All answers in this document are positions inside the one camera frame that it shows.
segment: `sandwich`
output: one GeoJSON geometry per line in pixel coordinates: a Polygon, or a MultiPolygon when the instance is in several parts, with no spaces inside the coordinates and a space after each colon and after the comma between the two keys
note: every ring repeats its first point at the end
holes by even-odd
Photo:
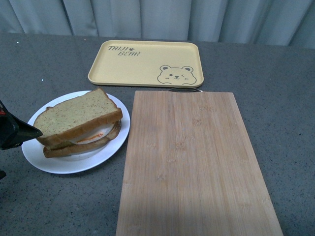
{"type": "Polygon", "coordinates": [[[106,145],[121,129],[122,110],[100,88],[47,107],[34,122],[45,157],[62,157],[106,145]]]}

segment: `yellow tray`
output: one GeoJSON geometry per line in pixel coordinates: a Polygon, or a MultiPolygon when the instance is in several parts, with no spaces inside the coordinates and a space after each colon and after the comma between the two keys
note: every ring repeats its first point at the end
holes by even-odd
{"type": "Polygon", "coordinates": [[[198,47],[184,42],[104,42],[88,74],[96,85],[191,87],[203,83],[198,47]]]}

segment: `curtain fold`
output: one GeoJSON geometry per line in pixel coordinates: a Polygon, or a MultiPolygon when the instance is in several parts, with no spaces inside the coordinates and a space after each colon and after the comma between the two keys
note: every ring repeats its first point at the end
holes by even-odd
{"type": "Polygon", "coordinates": [[[315,0],[1,0],[0,32],[315,48],[315,0]]]}

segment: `wooden cutting board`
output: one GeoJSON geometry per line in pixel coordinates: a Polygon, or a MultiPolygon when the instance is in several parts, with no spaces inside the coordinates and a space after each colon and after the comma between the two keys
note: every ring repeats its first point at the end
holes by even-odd
{"type": "Polygon", "coordinates": [[[232,93],[135,93],[116,235],[283,235],[232,93]]]}

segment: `bear illustration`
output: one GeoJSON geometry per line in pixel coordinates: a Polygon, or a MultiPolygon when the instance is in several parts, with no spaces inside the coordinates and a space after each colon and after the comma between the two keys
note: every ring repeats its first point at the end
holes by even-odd
{"type": "Polygon", "coordinates": [[[160,67],[161,73],[157,80],[162,84],[170,85],[193,85],[197,79],[192,74],[193,68],[190,66],[170,67],[163,65],[160,67]]]}

